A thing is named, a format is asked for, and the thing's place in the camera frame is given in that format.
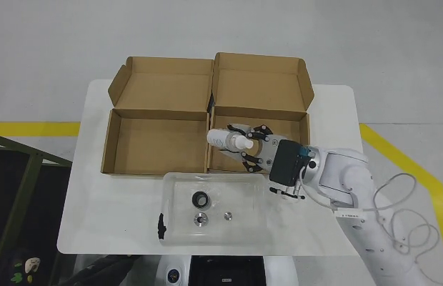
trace plastic bottle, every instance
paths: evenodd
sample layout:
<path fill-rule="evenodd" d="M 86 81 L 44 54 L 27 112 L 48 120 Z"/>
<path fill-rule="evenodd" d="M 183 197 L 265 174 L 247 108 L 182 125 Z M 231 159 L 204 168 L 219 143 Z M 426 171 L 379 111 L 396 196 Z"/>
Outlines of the plastic bottle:
<path fill-rule="evenodd" d="M 212 146 L 233 152 L 253 147 L 252 140 L 247 139 L 238 132 L 231 132 L 225 129 L 210 129 L 207 133 L 207 141 Z"/>

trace transparent plastic tray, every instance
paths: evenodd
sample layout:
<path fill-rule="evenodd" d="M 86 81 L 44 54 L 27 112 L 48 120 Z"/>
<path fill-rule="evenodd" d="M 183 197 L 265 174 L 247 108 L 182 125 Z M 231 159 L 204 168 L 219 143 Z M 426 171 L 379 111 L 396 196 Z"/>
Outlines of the transparent plastic tray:
<path fill-rule="evenodd" d="M 163 245 L 251 245 L 263 243 L 267 230 L 264 213 L 266 180 L 261 174 L 168 173 L 163 180 L 161 213 L 166 226 Z M 208 209 L 197 209 L 191 199 L 206 192 Z M 194 217 L 203 212 L 207 225 Z M 224 218 L 231 212 L 232 219 Z"/>

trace brown cardboard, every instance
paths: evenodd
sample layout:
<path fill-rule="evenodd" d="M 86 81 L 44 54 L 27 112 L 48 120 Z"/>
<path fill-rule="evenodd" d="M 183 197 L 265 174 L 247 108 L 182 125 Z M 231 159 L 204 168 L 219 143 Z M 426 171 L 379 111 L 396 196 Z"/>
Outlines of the brown cardboard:
<path fill-rule="evenodd" d="M 214 62 L 129 57 L 109 87 L 101 171 L 107 174 L 205 172 Z"/>
<path fill-rule="evenodd" d="M 217 106 L 305 112 L 314 91 L 303 59 L 218 53 L 212 93 Z"/>
<path fill-rule="evenodd" d="M 212 94 L 211 128 L 265 124 L 275 134 L 310 144 L 307 108 L 314 92 L 303 59 L 218 53 Z M 213 147 L 208 160 L 212 170 L 245 172 Z"/>

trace bottle cap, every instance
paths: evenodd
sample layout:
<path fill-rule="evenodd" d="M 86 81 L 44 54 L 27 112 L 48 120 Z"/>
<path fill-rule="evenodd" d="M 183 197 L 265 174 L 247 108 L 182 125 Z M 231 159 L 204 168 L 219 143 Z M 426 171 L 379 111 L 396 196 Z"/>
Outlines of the bottle cap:
<path fill-rule="evenodd" d="M 234 140 L 234 146 L 240 150 L 251 149 L 253 147 L 253 141 L 247 139 L 243 135 L 240 135 L 240 136 L 236 137 L 236 139 Z"/>

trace white table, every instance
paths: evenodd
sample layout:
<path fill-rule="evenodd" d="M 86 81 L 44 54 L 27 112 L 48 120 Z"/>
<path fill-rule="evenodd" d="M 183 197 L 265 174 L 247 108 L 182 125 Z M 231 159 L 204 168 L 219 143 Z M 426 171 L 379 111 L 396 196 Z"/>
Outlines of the white table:
<path fill-rule="evenodd" d="M 157 237 L 161 178 L 109 176 L 100 172 L 109 110 L 110 80 L 90 83 L 64 204 L 58 249 L 67 254 L 137 255 L 357 255 L 328 209 L 310 199 L 291 203 L 267 192 L 278 216 L 268 226 L 266 247 L 165 247 Z M 311 142 L 362 152 L 353 90 L 314 85 Z"/>

